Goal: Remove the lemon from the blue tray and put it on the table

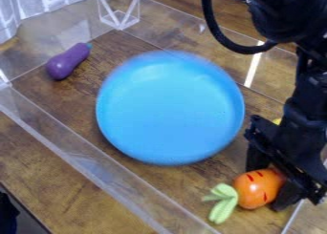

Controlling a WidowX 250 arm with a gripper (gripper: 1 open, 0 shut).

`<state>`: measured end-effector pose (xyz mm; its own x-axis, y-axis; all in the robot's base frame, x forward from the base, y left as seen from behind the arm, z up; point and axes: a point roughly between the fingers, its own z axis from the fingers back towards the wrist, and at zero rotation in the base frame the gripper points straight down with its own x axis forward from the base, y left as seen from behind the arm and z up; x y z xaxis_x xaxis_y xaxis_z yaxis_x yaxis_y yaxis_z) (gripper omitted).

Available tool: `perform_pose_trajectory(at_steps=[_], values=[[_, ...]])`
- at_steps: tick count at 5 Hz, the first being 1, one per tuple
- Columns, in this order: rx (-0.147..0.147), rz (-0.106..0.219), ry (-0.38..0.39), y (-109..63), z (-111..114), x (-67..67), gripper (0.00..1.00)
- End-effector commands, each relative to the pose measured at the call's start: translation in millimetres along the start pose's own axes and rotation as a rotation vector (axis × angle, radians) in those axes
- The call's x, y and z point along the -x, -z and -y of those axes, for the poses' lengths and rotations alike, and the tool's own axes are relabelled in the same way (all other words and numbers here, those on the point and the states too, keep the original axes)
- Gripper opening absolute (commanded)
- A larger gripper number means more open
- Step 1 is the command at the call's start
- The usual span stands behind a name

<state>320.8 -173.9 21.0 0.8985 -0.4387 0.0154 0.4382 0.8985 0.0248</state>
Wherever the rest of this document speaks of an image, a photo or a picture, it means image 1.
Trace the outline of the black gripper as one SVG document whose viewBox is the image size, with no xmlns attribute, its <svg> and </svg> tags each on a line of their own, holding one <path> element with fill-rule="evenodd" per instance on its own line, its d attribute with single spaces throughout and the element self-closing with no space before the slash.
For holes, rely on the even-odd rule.
<svg viewBox="0 0 327 234">
<path fill-rule="evenodd" d="M 248 141 L 246 170 L 264 169 L 270 164 L 286 176 L 286 183 L 271 203 L 275 211 L 286 210 L 302 199 L 314 205 L 327 197 L 327 168 L 320 153 L 327 145 L 327 118 L 310 119 L 299 103 L 290 98 L 283 106 L 282 124 L 258 115 L 244 137 Z"/>
</svg>

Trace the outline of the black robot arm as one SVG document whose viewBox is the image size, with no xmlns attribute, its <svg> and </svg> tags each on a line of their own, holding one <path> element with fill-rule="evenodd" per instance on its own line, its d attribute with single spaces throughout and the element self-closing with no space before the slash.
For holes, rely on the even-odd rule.
<svg viewBox="0 0 327 234">
<path fill-rule="evenodd" d="M 283 105 L 283 120 L 274 124 L 251 117 L 247 169 L 278 167 L 286 184 L 272 200 L 284 210 L 307 199 L 327 197 L 327 168 L 320 154 L 327 145 L 327 0 L 248 0 L 259 33 L 276 43 L 296 44 L 292 96 Z"/>
</svg>

